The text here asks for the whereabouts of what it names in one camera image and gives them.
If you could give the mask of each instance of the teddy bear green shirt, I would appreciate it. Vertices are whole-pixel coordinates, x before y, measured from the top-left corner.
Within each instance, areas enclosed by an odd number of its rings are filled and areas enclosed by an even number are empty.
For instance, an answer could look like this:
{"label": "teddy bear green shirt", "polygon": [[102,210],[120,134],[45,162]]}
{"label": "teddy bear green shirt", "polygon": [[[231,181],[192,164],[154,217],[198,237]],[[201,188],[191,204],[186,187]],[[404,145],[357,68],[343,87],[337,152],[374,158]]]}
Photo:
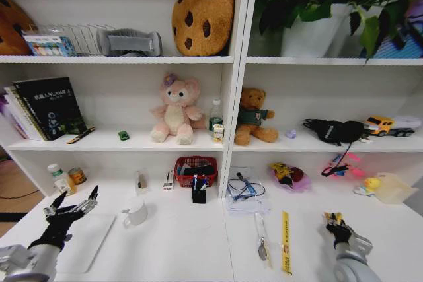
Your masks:
{"label": "teddy bear green shirt", "polygon": [[262,120],[266,120],[268,110],[246,110],[239,108],[238,123],[245,125],[262,125]]}

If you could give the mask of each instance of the yellow ruler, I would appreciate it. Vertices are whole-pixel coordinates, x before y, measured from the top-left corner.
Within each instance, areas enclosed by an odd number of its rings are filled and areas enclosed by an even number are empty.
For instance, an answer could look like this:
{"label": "yellow ruler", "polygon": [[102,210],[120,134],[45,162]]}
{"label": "yellow ruler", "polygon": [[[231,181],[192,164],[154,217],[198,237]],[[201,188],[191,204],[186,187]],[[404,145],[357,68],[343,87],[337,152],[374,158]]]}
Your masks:
{"label": "yellow ruler", "polygon": [[289,214],[286,211],[282,211],[282,271],[292,274],[289,254]]}

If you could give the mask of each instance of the bottle cap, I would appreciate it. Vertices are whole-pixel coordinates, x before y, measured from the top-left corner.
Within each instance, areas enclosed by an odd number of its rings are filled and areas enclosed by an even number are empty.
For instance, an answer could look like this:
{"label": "bottle cap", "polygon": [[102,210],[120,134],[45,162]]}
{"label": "bottle cap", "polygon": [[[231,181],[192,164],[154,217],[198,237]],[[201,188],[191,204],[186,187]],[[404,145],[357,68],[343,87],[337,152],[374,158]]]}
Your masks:
{"label": "bottle cap", "polygon": [[53,164],[47,166],[47,170],[48,170],[48,172],[54,173],[54,172],[57,172],[58,170],[61,170],[61,169],[60,169],[60,166],[57,163],[53,163]]}

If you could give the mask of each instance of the wooden floor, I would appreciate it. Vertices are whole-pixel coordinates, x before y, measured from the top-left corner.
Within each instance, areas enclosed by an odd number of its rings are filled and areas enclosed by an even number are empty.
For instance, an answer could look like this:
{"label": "wooden floor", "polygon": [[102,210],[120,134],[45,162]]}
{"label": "wooden floor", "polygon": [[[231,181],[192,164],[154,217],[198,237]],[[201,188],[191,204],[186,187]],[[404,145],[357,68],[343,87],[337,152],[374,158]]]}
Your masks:
{"label": "wooden floor", "polygon": [[[0,196],[17,197],[33,192],[36,187],[26,177],[24,172],[12,161],[0,162]],[[1,199],[0,212],[27,213],[37,205],[44,196],[40,192],[20,198]],[[0,222],[0,237],[2,237],[15,223]]]}

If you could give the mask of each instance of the black bag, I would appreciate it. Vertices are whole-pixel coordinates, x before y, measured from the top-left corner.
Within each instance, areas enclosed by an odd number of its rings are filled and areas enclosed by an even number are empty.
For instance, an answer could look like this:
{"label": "black bag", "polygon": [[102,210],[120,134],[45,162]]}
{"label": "black bag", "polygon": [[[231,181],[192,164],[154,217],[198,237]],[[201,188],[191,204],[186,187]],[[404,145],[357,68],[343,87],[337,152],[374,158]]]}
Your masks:
{"label": "black bag", "polygon": [[357,141],[364,133],[364,125],[352,120],[342,123],[336,120],[306,119],[303,125],[317,133],[321,141],[339,146],[341,142]]}

